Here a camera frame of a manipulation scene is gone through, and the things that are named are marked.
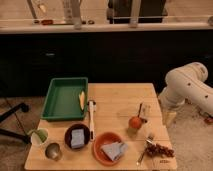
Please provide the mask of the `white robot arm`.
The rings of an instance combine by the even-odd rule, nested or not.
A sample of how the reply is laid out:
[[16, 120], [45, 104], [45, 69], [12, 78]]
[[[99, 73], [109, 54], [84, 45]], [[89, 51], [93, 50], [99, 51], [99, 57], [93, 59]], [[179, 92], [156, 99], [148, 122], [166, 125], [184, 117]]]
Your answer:
[[165, 76], [166, 86], [158, 95], [162, 122], [168, 126], [185, 100], [197, 105], [213, 117], [213, 88], [205, 84], [208, 70], [200, 62], [192, 62], [170, 70]]

